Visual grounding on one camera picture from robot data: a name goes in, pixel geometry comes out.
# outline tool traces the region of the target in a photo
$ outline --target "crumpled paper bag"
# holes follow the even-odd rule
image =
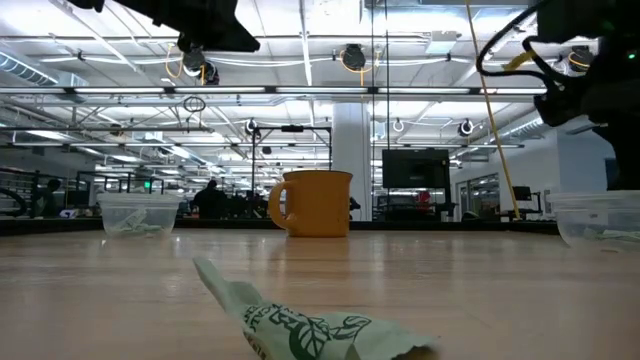
[[[224,311],[241,321],[263,360],[435,360],[433,339],[350,313],[306,316],[262,299],[253,285],[222,278],[211,261],[194,259],[200,279]]]

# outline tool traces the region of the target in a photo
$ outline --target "clear plastic container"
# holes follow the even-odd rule
[[[169,235],[180,201],[174,195],[98,194],[102,224],[112,237]]]
[[[553,194],[558,229],[572,248],[640,251],[640,191]]]

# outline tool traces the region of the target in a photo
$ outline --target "mug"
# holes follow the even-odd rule
[[[345,237],[349,232],[349,185],[353,175],[309,170],[284,174],[269,195],[269,215],[292,237]],[[287,190],[285,215],[280,196]]]

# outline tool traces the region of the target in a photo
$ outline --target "black monitor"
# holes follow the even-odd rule
[[[444,189],[449,186],[447,150],[382,151],[382,187]]]
[[[513,195],[517,201],[531,201],[531,188],[528,186],[514,186]]]

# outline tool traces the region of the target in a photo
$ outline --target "table surface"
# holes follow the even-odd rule
[[[194,256],[301,312],[364,313],[434,336],[443,359],[640,359],[640,254],[508,232],[212,229],[1,238],[0,359],[257,360]]]

